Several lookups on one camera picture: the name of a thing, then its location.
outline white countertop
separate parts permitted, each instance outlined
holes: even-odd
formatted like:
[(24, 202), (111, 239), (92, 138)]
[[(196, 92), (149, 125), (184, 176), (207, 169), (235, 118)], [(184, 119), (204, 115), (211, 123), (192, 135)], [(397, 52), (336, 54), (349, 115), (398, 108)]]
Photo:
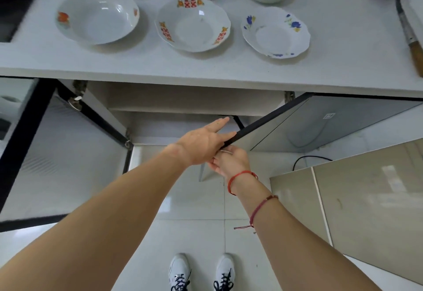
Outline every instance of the white countertop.
[(141, 9), (135, 31), (97, 47), (57, 30), (61, 1), (34, 1), (13, 41), (0, 44), (0, 75), (423, 97), (393, 0), (284, 1), (280, 6), (311, 33), (309, 50), (285, 60), (264, 57), (244, 41), (241, 18), (263, 7), (252, 0), (213, 0), (232, 30), (220, 47), (200, 54), (176, 51), (157, 35), (154, 18), (168, 0), (135, 0)]

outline forearm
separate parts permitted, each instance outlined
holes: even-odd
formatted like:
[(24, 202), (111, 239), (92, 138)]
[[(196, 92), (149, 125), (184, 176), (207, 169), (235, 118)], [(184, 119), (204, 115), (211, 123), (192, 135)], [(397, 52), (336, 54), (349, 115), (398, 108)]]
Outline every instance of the forearm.
[(170, 150), (119, 177), (11, 259), (0, 290), (110, 290), (185, 168)]
[[(232, 191), (251, 216), (271, 192), (251, 175), (238, 177)], [(261, 207), (253, 225), (283, 290), (380, 291), (353, 263), (295, 219), (277, 199)]]

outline foot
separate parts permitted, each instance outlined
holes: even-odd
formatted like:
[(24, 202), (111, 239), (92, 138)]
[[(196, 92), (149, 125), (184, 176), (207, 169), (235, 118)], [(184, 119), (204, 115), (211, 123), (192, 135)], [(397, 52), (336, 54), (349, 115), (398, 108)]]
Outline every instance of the foot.
[(173, 258), (169, 268), (171, 291), (190, 291), (188, 289), (190, 275), (191, 268), (189, 267), (187, 257), (183, 253), (177, 254)]
[(216, 291), (229, 291), (234, 287), (235, 281), (235, 264), (234, 259), (225, 253), (219, 260), (216, 269), (216, 281), (214, 281), (214, 289)]

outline bowl with orange flower pattern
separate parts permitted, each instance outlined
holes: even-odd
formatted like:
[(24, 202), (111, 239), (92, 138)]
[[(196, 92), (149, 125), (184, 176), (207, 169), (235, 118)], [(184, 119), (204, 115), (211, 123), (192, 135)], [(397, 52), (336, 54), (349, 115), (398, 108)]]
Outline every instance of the bowl with orange flower pattern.
[(310, 46), (307, 26), (278, 7), (260, 7), (246, 14), (241, 30), (252, 48), (275, 59), (296, 57)]
[(134, 0), (65, 0), (56, 12), (56, 26), (67, 38), (99, 45), (128, 35), (139, 18)]
[(155, 24), (162, 40), (187, 52), (216, 48), (230, 34), (228, 15), (210, 0), (172, 0), (160, 9)]

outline red bracelet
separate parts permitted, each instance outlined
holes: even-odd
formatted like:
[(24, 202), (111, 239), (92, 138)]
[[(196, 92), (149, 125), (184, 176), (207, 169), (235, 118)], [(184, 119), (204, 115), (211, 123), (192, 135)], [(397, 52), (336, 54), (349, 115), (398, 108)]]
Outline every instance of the red bracelet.
[(256, 179), (258, 179), (258, 176), (257, 176), (255, 173), (253, 173), (253, 172), (251, 172), (251, 171), (247, 171), (247, 170), (242, 171), (242, 172), (240, 172), (240, 173), (238, 173), (238, 174), (235, 174), (234, 176), (232, 176), (232, 177), (230, 178), (230, 180), (229, 180), (229, 182), (228, 182), (228, 192), (229, 192), (229, 193), (231, 193), (232, 195), (235, 195), (235, 194), (234, 194), (234, 193), (232, 193), (232, 191), (230, 190), (230, 185), (232, 184), (232, 181), (235, 179), (235, 177), (237, 177), (238, 175), (244, 174), (244, 173), (251, 174), (252, 176), (255, 176), (255, 177), (256, 177)]
[(253, 211), (253, 213), (251, 214), (250, 217), (250, 225), (247, 226), (240, 226), (238, 228), (234, 228), (234, 229), (246, 229), (246, 228), (253, 228), (254, 226), (252, 225), (252, 222), (254, 221), (254, 217), (256, 216), (258, 210), (260, 210), (262, 208), (262, 206), (268, 201), (271, 200), (272, 198), (278, 198), (277, 195), (271, 195), (268, 196), (267, 198), (265, 198), (257, 207), (256, 209)]

